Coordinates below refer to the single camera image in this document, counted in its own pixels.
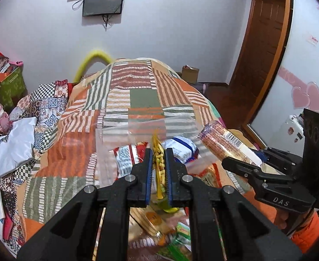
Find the operator hand orange sleeve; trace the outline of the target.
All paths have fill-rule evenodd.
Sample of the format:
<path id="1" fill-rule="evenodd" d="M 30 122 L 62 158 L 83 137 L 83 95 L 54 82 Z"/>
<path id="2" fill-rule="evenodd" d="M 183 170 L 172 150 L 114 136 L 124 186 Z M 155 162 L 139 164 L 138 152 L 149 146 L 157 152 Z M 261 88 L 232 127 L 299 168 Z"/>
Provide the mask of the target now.
<path id="1" fill-rule="evenodd" d="M 297 228 L 290 239 L 300 248 L 302 253 L 306 253 L 319 238 L 319 217 L 316 211 L 312 211 L 305 214 L 303 218 L 302 225 Z M 274 224 L 280 229 L 285 229 L 288 220 L 289 213 L 277 209 Z"/>

